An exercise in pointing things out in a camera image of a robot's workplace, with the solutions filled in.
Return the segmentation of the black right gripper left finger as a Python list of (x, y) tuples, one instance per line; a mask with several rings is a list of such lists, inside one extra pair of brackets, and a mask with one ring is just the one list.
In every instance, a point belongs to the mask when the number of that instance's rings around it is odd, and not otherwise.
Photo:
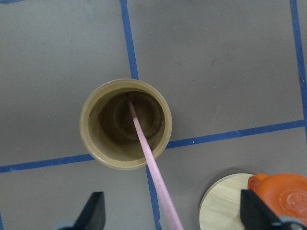
[(103, 230), (106, 224), (104, 192), (93, 192), (78, 216), (75, 230)]

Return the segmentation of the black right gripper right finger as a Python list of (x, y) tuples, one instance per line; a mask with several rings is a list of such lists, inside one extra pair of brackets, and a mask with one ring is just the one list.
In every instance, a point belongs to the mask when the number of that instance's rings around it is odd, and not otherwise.
[(240, 192), (240, 220), (245, 230), (282, 230), (282, 221), (249, 189)]

